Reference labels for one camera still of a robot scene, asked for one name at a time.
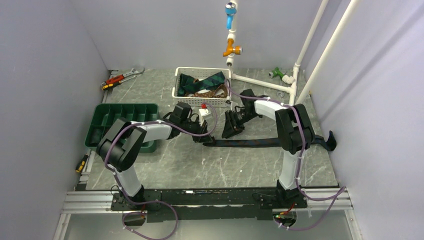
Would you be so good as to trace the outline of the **navy brown striped tie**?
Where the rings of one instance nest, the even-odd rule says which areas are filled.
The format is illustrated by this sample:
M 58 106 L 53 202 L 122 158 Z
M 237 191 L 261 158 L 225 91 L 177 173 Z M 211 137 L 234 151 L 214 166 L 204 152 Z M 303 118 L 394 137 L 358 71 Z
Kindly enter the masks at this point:
M 337 141 L 333 132 L 329 131 L 328 139 L 325 140 L 323 136 L 316 135 L 312 145 L 321 145 L 328 152 L 332 152 L 337 147 Z M 221 148 L 273 148 L 280 147 L 278 138 L 262 138 L 262 139 L 237 139 L 225 140 L 219 139 L 213 142 L 204 142 L 205 147 L 221 147 Z

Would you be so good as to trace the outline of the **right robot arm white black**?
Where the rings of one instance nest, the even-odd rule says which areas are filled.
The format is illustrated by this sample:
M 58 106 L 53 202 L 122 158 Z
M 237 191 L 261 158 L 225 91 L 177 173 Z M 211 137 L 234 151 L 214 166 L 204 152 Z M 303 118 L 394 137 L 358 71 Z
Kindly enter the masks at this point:
M 303 104 L 288 105 L 273 100 L 266 95 L 255 95 L 252 89 L 239 94 L 242 107 L 225 112 L 225 124 L 220 143 L 223 147 L 270 148 L 273 145 L 283 149 L 281 174 L 276 184 L 276 203 L 289 207 L 295 198 L 302 195 L 300 173 L 307 149 L 315 141 L 316 135 L 307 110 Z M 275 121 L 277 137 L 233 140 L 241 134 L 245 123 L 256 117 L 267 117 Z

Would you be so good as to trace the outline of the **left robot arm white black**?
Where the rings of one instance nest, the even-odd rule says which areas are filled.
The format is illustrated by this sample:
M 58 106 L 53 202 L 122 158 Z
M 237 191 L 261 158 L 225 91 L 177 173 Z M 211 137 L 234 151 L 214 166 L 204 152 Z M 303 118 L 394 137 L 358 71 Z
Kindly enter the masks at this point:
M 214 138 L 208 123 L 200 114 L 192 119 L 192 107 L 178 102 L 173 111 L 153 121 L 129 121 L 118 118 L 96 146 L 95 152 L 110 170 L 124 196 L 124 204 L 131 210 L 139 209 L 146 198 L 144 186 L 138 179 L 134 163 L 144 143 L 171 140 L 179 134 L 190 135 L 195 143 L 211 143 Z

